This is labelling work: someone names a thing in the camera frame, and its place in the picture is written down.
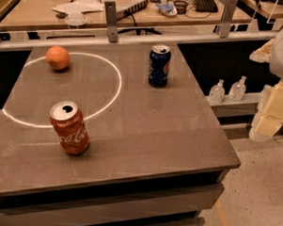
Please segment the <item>white and yellow gripper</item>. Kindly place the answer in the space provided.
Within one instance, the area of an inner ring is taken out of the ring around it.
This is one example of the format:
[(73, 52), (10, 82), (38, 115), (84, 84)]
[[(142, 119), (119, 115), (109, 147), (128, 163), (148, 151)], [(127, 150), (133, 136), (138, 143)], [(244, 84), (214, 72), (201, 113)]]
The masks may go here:
[(258, 112), (251, 122), (249, 138), (265, 142), (283, 126), (283, 79), (273, 87), (266, 85), (262, 90)]

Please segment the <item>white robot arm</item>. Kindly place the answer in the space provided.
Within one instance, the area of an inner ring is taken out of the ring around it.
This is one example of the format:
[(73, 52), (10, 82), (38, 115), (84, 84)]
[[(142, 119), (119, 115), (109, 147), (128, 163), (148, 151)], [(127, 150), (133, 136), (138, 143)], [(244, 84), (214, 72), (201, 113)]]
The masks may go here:
[(280, 78), (273, 87), (262, 90), (258, 112), (254, 116), (249, 136), (251, 140), (264, 142), (273, 137), (283, 126), (283, 27), (270, 40), (249, 57), (270, 65), (270, 72)]

